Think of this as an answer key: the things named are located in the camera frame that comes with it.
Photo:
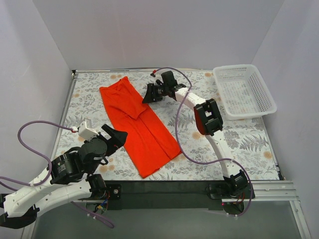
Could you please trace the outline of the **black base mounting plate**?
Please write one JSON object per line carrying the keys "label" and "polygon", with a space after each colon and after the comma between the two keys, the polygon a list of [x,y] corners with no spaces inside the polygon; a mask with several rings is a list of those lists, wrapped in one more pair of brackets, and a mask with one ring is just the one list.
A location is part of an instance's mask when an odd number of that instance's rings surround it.
{"label": "black base mounting plate", "polygon": [[222,180],[205,181],[106,181],[99,197],[85,198],[89,203],[108,200],[108,210],[130,209],[208,209],[223,210],[222,202],[244,200],[226,194]]}

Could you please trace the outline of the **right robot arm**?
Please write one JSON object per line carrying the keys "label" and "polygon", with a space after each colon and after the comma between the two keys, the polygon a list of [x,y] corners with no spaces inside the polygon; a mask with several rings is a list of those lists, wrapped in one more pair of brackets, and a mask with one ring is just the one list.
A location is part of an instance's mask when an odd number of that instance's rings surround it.
{"label": "right robot arm", "polygon": [[187,87],[179,84],[172,72],[173,68],[161,73],[161,79],[147,84],[147,91],[143,98],[144,104],[162,101],[164,97],[170,97],[179,102],[175,117],[175,137],[179,142],[178,118],[182,106],[193,110],[198,132],[205,136],[211,144],[217,159],[210,162],[198,162],[186,158],[199,165],[219,163],[222,169],[226,186],[226,194],[230,197],[239,196],[241,199],[253,199],[253,186],[251,179],[244,167],[234,159],[228,147],[223,133],[223,119],[217,102],[214,99],[206,100],[191,92],[192,84]]}

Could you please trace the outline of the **aluminium frame rail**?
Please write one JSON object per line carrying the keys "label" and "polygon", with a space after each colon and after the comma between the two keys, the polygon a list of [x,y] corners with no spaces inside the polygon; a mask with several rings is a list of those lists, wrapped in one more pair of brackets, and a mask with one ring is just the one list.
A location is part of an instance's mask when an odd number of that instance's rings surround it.
{"label": "aluminium frame rail", "polygon": [[250,200],[290,201],[296,198],[291,183],[257,181],[232,190],[225,181],[106,181],[82,180],[69,185],[40,186],[32,203],[42,213],[71,202],[98,203],[107,200],[111,210],[195,209],[221,210],[233,202]]}

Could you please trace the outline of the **white plastic basket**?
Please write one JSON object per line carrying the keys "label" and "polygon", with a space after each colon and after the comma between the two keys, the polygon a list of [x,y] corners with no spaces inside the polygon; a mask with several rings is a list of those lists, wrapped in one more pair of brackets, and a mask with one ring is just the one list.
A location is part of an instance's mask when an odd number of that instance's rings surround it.
{"label": "white plastic basket", "polygon": [[256,66],[215,67],[213,77],[228,120],[259,118],[277,111],[275,101]]}

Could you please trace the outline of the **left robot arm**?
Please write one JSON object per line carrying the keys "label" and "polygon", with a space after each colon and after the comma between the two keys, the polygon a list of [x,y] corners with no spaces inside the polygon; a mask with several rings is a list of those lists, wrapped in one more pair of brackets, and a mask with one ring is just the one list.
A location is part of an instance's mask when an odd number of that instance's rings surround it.
{"label": "left robot arm", "polygon": [[104,124],[102,130],[87,126],[68,128],[84,139],[80,147],[72,147],[54,160],[31,182],[11,194],[1,194],[1,227],[21,229],[32,224],[44,213],[79,199],[108,198],[110,191],[100,174],[99,165],[108,164],[107,157],[125,145],[127,132],[115,130]]}

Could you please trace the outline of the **orange t shirt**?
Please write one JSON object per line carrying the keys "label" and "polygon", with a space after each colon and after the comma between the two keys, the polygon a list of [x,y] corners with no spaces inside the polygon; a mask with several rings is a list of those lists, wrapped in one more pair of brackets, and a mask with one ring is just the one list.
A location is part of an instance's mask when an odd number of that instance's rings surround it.
{"label": "orange t shirt", "polygon": [[180,155],[176,139],[150,106],[142,103],[128,77],[99,91],[114,129],[128,134],[124,148],[142,178]]}

